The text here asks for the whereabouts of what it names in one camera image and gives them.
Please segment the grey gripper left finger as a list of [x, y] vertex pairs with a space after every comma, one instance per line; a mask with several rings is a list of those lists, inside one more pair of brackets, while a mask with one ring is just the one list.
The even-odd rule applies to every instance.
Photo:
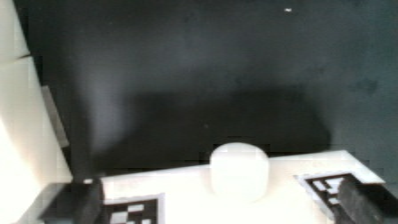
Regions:
[[101, 184], [69, 183], [60, 189], [39, 219], [44, 224], [96, 224], [101, 204]]

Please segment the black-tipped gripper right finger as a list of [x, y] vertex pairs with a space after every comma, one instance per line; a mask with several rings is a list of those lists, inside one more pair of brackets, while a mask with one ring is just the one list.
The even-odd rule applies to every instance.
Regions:
[[337, 188], [335, 224], [398, 224], [398, 198], [382, 184], [353, 177]]

